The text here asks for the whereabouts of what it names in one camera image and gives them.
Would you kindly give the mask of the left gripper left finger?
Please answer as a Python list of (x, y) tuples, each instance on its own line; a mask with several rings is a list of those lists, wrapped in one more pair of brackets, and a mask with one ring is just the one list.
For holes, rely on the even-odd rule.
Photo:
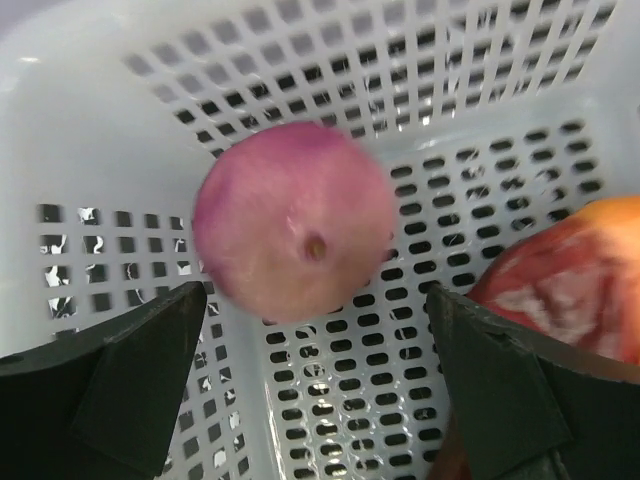
[(1, 360), (4, 479), (154, 479), (169, 451), (207, 295), (186, 282)]

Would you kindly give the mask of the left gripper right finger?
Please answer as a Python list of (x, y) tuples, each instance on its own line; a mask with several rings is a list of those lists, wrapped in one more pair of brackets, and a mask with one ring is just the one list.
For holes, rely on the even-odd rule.
[(473, 478), (638, 478), (638, 367), (439, 285), (426, 311)]

